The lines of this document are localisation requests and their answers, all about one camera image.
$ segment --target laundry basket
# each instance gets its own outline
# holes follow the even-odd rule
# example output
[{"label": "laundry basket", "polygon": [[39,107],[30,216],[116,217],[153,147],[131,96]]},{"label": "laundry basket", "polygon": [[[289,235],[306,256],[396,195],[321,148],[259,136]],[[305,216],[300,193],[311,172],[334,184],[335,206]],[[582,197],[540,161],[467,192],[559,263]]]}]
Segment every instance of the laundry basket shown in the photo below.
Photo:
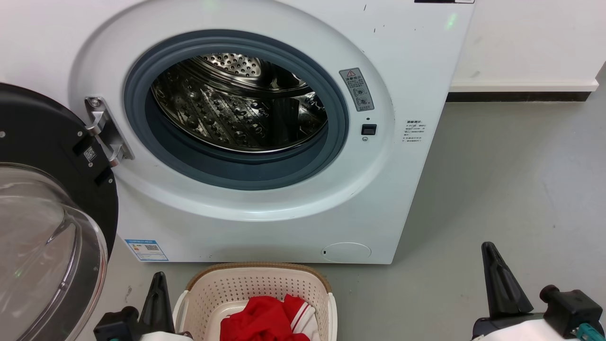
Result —
[{"label": "laundry basket", "polygon": [[175,329],[190,332],[195,341],[219,341],[221,320],[242,311],[251,297],[284,300],[287,294],[316,309],[322,341],[336,341],[337,308],[330,284],[308,266],[287,263],[227,263],[200,272],[177,301]]}]

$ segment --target laundry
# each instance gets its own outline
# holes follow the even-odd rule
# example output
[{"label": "laundry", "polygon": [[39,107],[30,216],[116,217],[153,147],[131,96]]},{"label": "laundry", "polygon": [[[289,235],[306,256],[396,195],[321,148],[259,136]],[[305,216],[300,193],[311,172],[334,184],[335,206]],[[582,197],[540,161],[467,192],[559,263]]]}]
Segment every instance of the laundry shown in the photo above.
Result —
[{"label": "laundry", "polygon": [[252,297],[221,321],[221,341],[320,341],[316,310],[299,297]]}]

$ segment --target red cloth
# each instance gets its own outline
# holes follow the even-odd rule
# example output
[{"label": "red cloth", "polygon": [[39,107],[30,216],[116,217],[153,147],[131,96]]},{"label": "red cloth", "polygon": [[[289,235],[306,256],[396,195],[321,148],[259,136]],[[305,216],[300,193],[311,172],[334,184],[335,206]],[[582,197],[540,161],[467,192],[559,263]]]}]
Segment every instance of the red cloth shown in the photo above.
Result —
[{"label": "red cloth", "polygon": [[243,311],[221,321],[221,341],[310,341],[305,334],[293,334],[290,327],[305,303],[286,295],[284,302],[270,296],[252,297]]}]

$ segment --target teal connector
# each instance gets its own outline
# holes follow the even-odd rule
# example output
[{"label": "teal connector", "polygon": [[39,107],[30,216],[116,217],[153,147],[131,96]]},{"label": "teal connector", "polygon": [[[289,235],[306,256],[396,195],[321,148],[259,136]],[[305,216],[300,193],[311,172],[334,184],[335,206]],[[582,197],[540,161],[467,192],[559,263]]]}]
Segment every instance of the teal connector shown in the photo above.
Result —
[{"label": "teal connector", "polygon": [[604,336],[595,330],[589,323],[583,323],[576,330],[575,336],[583,341],[606,341]]}]

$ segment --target wall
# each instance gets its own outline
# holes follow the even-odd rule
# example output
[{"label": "wall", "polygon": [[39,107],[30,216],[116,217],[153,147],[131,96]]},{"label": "wall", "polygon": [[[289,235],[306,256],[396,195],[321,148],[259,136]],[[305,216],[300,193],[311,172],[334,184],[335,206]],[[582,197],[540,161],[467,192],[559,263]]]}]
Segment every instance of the wall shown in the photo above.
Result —
[{"label": "wall", "polygon": [[452,92],[593,91],[604,0],[476,0]]}]

